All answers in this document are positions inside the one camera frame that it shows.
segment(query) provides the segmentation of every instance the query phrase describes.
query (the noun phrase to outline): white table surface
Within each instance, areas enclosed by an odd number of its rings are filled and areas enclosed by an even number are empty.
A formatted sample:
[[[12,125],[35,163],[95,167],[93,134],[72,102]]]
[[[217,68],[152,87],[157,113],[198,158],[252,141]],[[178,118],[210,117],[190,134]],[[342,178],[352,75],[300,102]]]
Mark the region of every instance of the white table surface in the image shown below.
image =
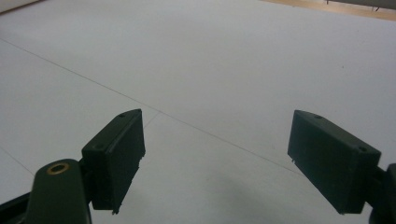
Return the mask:
[[[142,108],[148,154],[120,213],[94,223],[367,223],[368,206],[339,216],[291,163],[291,119],[320,114],[395,162],[395,37],[393,21],[251,0],[3,14],[0,203]]]

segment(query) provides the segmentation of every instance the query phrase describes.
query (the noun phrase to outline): screw hole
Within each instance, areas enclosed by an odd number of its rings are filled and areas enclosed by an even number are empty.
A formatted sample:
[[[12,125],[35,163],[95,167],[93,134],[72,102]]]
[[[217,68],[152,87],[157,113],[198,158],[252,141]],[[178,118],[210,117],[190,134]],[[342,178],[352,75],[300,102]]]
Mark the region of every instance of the screw hole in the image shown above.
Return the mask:
[[[51,165],[51,167],[47,170],[47,174],[58,175],[68,169],[69,169],[69,164],[67,164],[65,162],[56,163],[56,164]]]
[[[362,152],[366,152],[366,151],[367,151],[367,148],[365,148],[365,147],[359,147],[359,149],[360,149]]]

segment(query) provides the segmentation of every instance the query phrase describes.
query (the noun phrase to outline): wooden floor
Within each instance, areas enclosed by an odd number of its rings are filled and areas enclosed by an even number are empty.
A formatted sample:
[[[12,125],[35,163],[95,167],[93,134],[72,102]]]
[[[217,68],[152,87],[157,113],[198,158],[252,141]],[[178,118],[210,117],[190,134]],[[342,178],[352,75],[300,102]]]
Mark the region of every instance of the wooden floor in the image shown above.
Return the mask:
[[[305,7],[317,10],[330,11],[335,13],[351,14],[363,17],[377,18],[387,21],[396,21],[396,10],[385,8],[372,8],[343,4],[337,2],[316,1],[316,0],[262,0],[265,2],[289,5],[292,7]]]

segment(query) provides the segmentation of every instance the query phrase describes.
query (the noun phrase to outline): wooden edge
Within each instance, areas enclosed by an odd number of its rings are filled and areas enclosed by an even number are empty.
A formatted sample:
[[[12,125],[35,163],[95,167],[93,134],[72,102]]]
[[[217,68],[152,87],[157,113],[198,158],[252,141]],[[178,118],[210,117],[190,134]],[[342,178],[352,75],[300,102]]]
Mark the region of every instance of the wooden edge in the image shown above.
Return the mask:
[[[386,13],[386,12],[375,12],[375,11],[368,11],[357,8],[329,6],[321,3],[306,2],[301,0],[261,0],[261,1],[288,5],[292,7],[305,7],[305,8],[312,8],[316,10],[329,11],[329,12],[335,12],[341,14],[370,17],[370,18],[376,18],[386,21],[396,21],[396,14]]]

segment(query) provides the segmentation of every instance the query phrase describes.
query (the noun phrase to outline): gray line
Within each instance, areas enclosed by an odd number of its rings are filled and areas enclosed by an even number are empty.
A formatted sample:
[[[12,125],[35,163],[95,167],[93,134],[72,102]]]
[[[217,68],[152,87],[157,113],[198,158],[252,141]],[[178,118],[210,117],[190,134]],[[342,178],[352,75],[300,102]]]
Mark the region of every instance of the gray line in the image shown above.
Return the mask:
[[[136,100],[136,99],[134,99],[134,98],[132,98],[132,97],[130,97],[130,96],[124,94],[124,93],[121,93],[121,92],[119,92],[119,91],[113,90],[113,89],[111,89],[111,88],[109,88],[109,87],[107,87],[107,86],[105,86],[105,85],[103,85],[103,84],[101,84],[101,83],[99,83],[99,82],[93,80],[93,79],[84,77],[83,75],[78,74],[78,73],[76,73],[76,72],[74,72],[74,71],[72,71],[72,70],[70,70],[70,69],[68,69],[68,68],[66,68],[66,67],[63,67],[63,66],[61,66],[61,65],[59,65],[59,64],[57,64],[57,63],[54,63],[54,62],[52,62],[52,61],[50,61],[50,60],[48,60],[48,59],[45,59],[45,58],[43,58],[43,57],[41,57],[41,56],[39,56],[39,55],[37,55],[37,54],[34,54],[33,52],[31,52],[31,51],[29,51],[29,50],[27,50],[27,49],[23,49],[23,48],[21,48],[21,47],[19,47],[19,46],[17,46],[17,45],[14,45],[14,44],[12,44],[12,43],[10,43],[10,42],[4,40],[3,38],[0,38],[0,39],[3,40],[4,42],[8,43],[8,44],[11,45],[11,46],[14,46],[14,47],[17,48],[17,49],[20,49],[20,50],[23,50],[23,51],[25,51],[25,52],[27,52],[27,53],[29,53],[29,54],[35,55],[36,57],[38,57],[38,58],[40,58],[40,59],[42,59],[42,60],[44,60],[44,61],[46,61],[46,62],[48,62],[48,63],[54,64],[54,65],[56,65],[56,66],[58,66],[58,67],[61,67],[62,69],[66,70],[66,71],[68,71],[68,72],[70,72],[70,73],[72,73],[72,74],[75,74],[76,76],[82,77],[82,78],[84,78],[84,79],[86,79],[86,80],[89,80],[89,81],[95,83],[96,85],[99,85],[99,86],[101,86],[101,87],[103,87],[103,88],[106,88],[106,89],[108,89],[108,90],[110,90],[110,91],[114,91],[115,93],[117,93],[117,94],[119,94],[119,95],[121,95],[121,96],[123,96],[123,97],[126,97],[126,98],[128,98],[128,99],[130,99],[130,100],[133,100],[133,101],[135,101],[135,102],[138,102],[139,104],[144,105],[144,106],[146,106],[146,107],[148,107],[148,108],[150,108],[150,109],[153,109],[153,110],[155,110],[155,111],[158,111],[157,115],[160,114],[160,113],[162,113],[162,114],[164,114],[165,116],[167,116],[167,117],[169,117],[169,118],[171,118],[171,119],[177,120],[177,121],[179,121],[179,122],[182,122],[183,124],[188,125],[188,126],[194,128],[194,129],[196,129],[196,130],[198,130],[198,131],[200,131],[200,132],[202,132],[202,133],[209,134],[210,136],[215,137],[215,138],[219,139],[220,141],[226,142],[226,143],[228,143],[228,144],[230,144],[230,145],[232,145],[232,146],[234,146],[234,147],[238,147],[238,148],[240,148],[240,149],[242,149],[242,150],[244,150],[244,151],[246,151],[246,152],[248,152],[248,153],[250,153],[250,154],[252,154],[252,155],[254,155],[254,156],[257,156],[257,157],[259,157],[259,158],[261,158],[261,159],[263,159],[263,160],[265,160],[265,161],[269,161],[269,162],[271,162],[272,164],[275,164],[275,165],[278,165],[278,166],[280,166],[280,167],[283,167],[284,169],[289,170],[289,171],[291,171],[291,172],[293,172],[293,173],[295,173],[295,174],[297,174],[297,175],[301,175],[300,173],[297,173],[297,172],[295,172],[295,171],[293,171],[293,170],[291,170],[291,169],[289,169],[289,168],[287,168],[287,167],[285,167],[285,166],[283,166],[283,165],[281,165],[281,164],[278,164],[278,163],[276,163],[276,162],[274,162],[274,161],[270,161],[270,160],[266,159],[266,158],[263,157],[263,156],[260,156],[260,155],[258,155],[258,154],[256,154],[256,153],[251,152],[251,151],[249,151],[249,150],[247,150],[247,149],[245,149],[245,148],[243,148],[243,147],[240,147],[240,146],[238,146],[238,145],[236,145],[236,144],[234,144],[234,143],[232,143],[232,142],[230,142],[230,141],[227,141],[227,140],[225,140],[225,139],[223,139],[223,138],[221,138],[221,137],[218,137],[218,136],[214,135],[213,133],[209,133],[209,132],[207,132],[207,131],[204,131],[204,130],[202,130],[202,129],[200,129],[200,128],[197,128],[197,127],[195,127],[195,126],[193,126],[193,125],[187,123],[186,121],[177,119],[177,118],[175,118],[175,117],[173,117],[173,116],[171,116],[171,115],[169,115],[169,114],[163,113],[161,110],[156,109],[156,108],[154,108],[153,106],[146,105],[146,104],[144,104],[144,103],[142,103],[142,102],[140,102],[140,101],[138,101],[138,100]]]
[[[12,158],[12,160],[14,160],[15,162],[17,162],[19,165],[21,165],[27,172],[29,172],[29,174],[31,174],[32,176],[35,176],[32,172],[30,172],[30,170],[28,168],[26,168],[26,166],[24,166],[22,163],[20,163],[17,159],[15,159],[15,157],[13,157],[9,152],[7,152],[3,147],[0,146],[0,149],[3,150],[10,158]]]
[[[149,124],[150,124],[153,120],[155,120],[155,118],[157,118],[157,116],[158,116],[159,114],[161,114],[160,111],[158,111],[157,114],[155,114],[154,117],[153,117],[151,120],[148,121],[148,123],[143,127],[143,129],[145,129],[147,126],[149,126]]]

